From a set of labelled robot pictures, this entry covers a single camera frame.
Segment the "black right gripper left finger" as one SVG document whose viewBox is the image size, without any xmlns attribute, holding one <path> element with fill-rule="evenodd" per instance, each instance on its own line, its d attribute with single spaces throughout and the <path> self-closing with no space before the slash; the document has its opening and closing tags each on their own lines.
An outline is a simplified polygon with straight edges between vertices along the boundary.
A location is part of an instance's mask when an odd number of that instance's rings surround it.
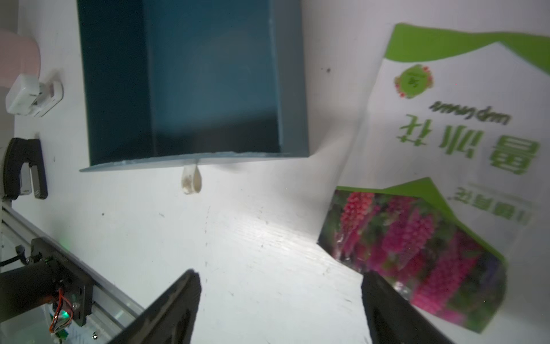
<svg viewBox="0 0 550 344">
<path fill-rule="evenodd" d="M 190 343 L 201 299 L 196 271 L 185 271 L 111 343 Z"/>
</svg>

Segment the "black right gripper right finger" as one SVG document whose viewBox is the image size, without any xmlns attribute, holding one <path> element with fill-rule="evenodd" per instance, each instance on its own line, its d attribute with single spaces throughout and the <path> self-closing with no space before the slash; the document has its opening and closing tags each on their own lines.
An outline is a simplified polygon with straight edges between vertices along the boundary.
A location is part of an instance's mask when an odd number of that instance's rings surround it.
<svg viewBox="0 0 550 344">
<path fill-rule="evenodd" d="M 373 343 L 453 343 L 377 272 L 363 274 L 361 291 Z"/>
</svg>

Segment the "white lupin seed bag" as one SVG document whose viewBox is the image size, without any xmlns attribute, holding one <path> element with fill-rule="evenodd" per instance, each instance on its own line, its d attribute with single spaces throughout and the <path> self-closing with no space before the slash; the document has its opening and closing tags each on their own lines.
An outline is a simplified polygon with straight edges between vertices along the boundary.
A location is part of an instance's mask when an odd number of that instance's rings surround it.
<svg viewBox="0 0 550 344">
<path fill-rule="evenodd" d="M 475 333 L 549 222 L 549 38 L 399 23 L 318 243 Z"/>
</svg>

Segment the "teal bottom drawer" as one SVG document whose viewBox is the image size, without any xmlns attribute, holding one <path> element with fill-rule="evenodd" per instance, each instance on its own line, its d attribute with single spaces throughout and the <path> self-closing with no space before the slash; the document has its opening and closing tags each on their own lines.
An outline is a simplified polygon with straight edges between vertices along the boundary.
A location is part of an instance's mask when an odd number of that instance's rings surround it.
<svg viewBox="0 0 550 344">
<path fill-rule="evenodd" d="M 308 157 L 300 1 L 79 1 L 89 171 Z"/>
</svg>

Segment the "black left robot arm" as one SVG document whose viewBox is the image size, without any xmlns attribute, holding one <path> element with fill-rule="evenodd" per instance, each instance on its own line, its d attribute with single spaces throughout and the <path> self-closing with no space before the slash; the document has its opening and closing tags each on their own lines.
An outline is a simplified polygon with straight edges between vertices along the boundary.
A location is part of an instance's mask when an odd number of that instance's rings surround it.
<svg viewBox="0 0 550 344">
<path fill-rule="evenodd" d="M 1 322 L 53 301 L 60 270 L 51 260 L 1 273 Z"/>
</svg>

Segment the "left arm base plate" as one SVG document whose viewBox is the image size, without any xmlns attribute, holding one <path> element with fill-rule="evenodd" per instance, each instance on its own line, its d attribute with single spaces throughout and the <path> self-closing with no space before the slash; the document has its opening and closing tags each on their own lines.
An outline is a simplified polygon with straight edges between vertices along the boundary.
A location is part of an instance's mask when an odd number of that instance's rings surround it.
<svg viewBox="0 0 550 344">
<path fill-rule="evenodd" d="M 54 332 L 71 324 L 83 327 L 87 316 L 92 312 L 94 279 L 45 238 L 32 240 L 32 258 L 35 262 L 53 260 L 61 268 L 57 295 L 53 300 L 50 331 Z"/>
</svg>

